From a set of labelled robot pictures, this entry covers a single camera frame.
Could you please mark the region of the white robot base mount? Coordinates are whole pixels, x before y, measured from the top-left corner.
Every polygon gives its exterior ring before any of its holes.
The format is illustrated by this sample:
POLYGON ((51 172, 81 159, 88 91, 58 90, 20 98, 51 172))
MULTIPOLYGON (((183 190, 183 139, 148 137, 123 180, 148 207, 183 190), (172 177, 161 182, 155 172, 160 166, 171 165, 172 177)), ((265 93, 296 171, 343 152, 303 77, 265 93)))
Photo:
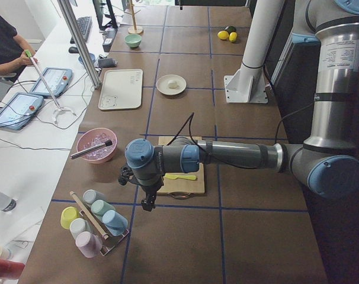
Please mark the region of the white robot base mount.
POLYGON ((228 103, 268 102, 265 92, 264 65, 284 0, 257 1, 240 68, 225 76, 228 103))

